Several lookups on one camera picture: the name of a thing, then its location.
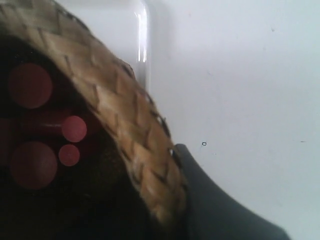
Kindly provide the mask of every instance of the woven basket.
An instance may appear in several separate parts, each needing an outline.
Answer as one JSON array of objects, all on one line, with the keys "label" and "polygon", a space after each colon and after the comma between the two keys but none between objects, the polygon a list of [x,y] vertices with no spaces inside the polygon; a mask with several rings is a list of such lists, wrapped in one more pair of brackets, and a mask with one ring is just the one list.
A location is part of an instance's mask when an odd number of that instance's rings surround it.
[{"label": "woven basket", "polygon": [[102,123],[132,185],[163,229],[186,207],[186,179],[169,129],[132,68],[53,0],[0,0],[1,38],[40,52]]}]

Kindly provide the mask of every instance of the white surface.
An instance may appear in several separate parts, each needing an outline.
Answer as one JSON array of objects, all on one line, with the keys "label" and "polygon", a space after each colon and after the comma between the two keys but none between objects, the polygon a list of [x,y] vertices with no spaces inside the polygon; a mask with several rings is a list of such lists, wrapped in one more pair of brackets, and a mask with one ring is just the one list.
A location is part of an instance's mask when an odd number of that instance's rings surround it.
[{"label": "white surface", "polygon": [[148,13],[143,0],[57,0],[117,57],[129,63],[140,84],[150,76]]},{"label": "white surface", "polygon": [[[145,1],[150,91],[175,142],[293,240],[319,240],[320,2]],[[138,0],[59,2],[135,66],[137,18],[113,10]]]}]

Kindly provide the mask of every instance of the red circle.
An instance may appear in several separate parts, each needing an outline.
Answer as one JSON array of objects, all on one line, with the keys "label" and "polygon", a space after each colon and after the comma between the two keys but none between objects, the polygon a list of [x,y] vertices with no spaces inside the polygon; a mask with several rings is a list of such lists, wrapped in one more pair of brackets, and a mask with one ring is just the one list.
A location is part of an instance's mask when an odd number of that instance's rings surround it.
[{"label": "red circle", "polygon": [[9,73],[8,91],[18,105],[36,109],[49,101],[53,83],[44,68],[34,63],[24,63]]},{"label": "red circle", "polygon": [[9,167],[18,185],[29,190],[39,190],[54,180],[58,164],[55,152],[48,145],[30,141],[15,149]]},{"label": "red circle", "polygon": [[59,151],[59,160],[67,167],[76,165],[80,160],[79,149],[72,144],[62,146]]},{"label": "red circle", "polygon": [[87,135],[87,124],[79,116],[69,116],[61,125],[62,134],[71,143],[78,143]]}]

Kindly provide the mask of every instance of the woven straw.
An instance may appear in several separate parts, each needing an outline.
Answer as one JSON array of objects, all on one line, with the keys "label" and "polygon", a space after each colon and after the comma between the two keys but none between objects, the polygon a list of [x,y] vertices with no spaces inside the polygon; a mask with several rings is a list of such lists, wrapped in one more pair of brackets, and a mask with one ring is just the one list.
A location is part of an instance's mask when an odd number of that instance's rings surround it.
[{"label": "woven straw", "polygon": [[114,139],[136,190],[171,228],[186,206],[186,179],[168,127],[130,66],[51,0],[0,0],[1,35],[47,56]]}]

